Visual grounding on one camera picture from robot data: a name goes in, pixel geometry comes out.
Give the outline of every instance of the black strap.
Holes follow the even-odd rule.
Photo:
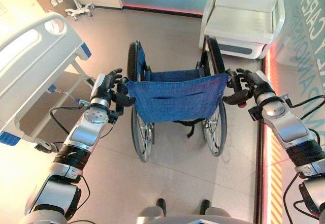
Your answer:
[[[190,138],[194,133],[195,124],[203,120],[204,118],[199,118],[199,119],[195,119],[194,121],[173,121],[173,122],[180,123],[184,126],[191,126],[192,127],[191,132],[187,134],[187,137]]]
[[[266,100],[263,100],[260,104],[259,104],[259,107],[260,108],[263,108],[264,105],[266,105],[267,103],[269,102],[273,102],[273,101],[280,101],[280,102],[283,102],[283,100],[278,97],[278,96],[272,96],[272,97],[269,97],[267,98]]]

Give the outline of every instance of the gray tile floor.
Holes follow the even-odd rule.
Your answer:
[[[192,69],[200,58],[198,18],[95,9],[92,18],[80,16],[70,23],[92,52],[89,61],[80,65],[93,77],[117,67],[126,75],[128,45],[136,39],[141,41],[153,71]],[[223,58],[226,68],[255,71],[260,66],[255,60]],[[253,101],[249,101],[246,108],[252,106]],[[157,123],[153,155],[145,164],[133,148],[131,109],[125,109],[84,169],[91,196],[73,220],[135,223],[143,208],[163,197],[168,215],[198,213],[201,201],[209,199],[233,217],[252,221],[257,125],[247,109],[226,106],[228,134],[221,157],[210,154],[199,126],[187,139],[188,128],[172,122]],[[6,188],[0,190],[0,219],[17,223],[35,176],[45,171],[45,163],[51,162],[54,154],[36,152],[24,142],[16,147],[0,145],[0,149],[4,155],[0,164],[11,165],[0,169],[1,175],[8,176]],[[87,191],[83,183],[80,185],[83,199]]]

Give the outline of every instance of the wheelchair rim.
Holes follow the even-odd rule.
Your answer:
[[[209,150],[214,156],[221,155],[224,144],[226,131],[226,117],[223,106],[218,106],[213,115],[204,122],[204,136],[208,142]]]
[[[142,162],[147,162],[151,154],[151,147],[153,144],[153,125],[145,124],[141,117],[137,114],[135,108],[133,108],[133,120],[135,125],[133,126],[133,143],[136,152]]]

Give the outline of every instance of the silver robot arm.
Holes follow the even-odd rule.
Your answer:
[[[81,189],[75,184],[83,176],[101,131],[107,123],[116,122],[124,106],[134,103],[134,99],[126,96],[127,79],[121,79],[120,72],[122,69],[116,69],[97,77],[88,109],[66,138],[48,174],[30,195],[20,224],[66,224],[73,217],[81,196]],[[117,93],[112,90],[114,83],[118,83]],[[111,101],[116,103],[115,111],[109,110]]]
[[[294,163],[299,177],[307,179],[299,185],[299,190],[311,214],[320,217],[325,212],[325,153],[305,124],[290,112],[288,95],[278,97],[262,71],[227,72],[231,76],[227,85],[234,88],[235,93],[223,100],[239,105],[254,96],[257,106],[248,110],[252,119],[264,120]],[[246,83],[248,89],[242,90],[240,81]]]

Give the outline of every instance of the white chair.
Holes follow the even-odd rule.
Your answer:
[[[199,47],[204,35],[210,35],[216,37],[222,54],[263,58],[284,20],[283,0],[208,0]]]

